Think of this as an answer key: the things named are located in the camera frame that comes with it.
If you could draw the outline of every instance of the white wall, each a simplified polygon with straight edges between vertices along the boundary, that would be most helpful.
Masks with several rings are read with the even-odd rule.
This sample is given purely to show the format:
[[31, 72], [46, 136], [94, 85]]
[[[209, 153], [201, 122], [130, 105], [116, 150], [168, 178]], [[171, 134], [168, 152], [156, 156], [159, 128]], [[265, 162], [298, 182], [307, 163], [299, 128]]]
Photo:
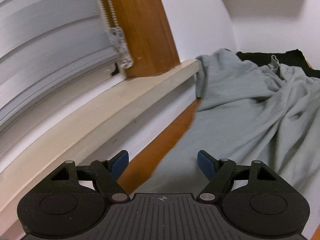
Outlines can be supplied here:
[[180, 61], [220, 48], [236, 50], [230, 16], [222, 0], [162, 0]]
[[299, 49], [320, 69], [320, 0], [224, 0], [243, 52]]

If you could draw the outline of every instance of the window blind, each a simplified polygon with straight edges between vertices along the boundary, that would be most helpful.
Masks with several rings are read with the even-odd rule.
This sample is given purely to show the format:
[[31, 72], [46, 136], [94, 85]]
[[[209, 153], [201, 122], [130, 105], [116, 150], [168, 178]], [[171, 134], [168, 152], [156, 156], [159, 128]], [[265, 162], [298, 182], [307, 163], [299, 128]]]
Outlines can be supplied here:
[[0, 132], [80, 75], [120, 59], [99, 0], [0, 0]]

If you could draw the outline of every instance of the black cloth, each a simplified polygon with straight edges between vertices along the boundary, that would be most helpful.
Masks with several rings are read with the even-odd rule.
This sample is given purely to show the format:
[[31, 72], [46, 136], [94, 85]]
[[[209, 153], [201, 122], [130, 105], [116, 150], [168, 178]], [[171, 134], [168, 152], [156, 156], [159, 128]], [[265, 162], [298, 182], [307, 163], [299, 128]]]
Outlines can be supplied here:
[[237, 56], [242, 61], [250, 60], [259, 67], [270, 64], [272, 55], [275, 55], [281, 64], [301, 67], [308, 77], [320, 78], [320, 70], [310, 68], [303, 53], [298, 49], [287, 51], [286, 53], [243, 53], [240, 51], [237, 53]]

